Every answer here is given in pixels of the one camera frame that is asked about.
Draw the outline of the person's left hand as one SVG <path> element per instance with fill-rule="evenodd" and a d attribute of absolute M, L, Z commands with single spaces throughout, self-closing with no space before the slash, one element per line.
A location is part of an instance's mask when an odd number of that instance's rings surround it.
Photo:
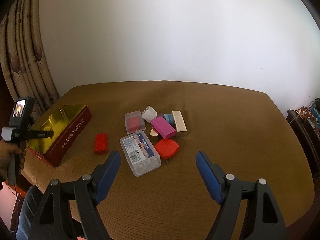
<path fill-rule="evenodd" d="M 11 156 L 20 155 L 20 170 L 24 169 L 25 162 L 25 142 L 22 142 L 20 146 L 16 144 L 1 140 L 0 142 L 0 173 L 1 181 L 5 181 L 8 177 L 7 169 L 10 163 Z"/>

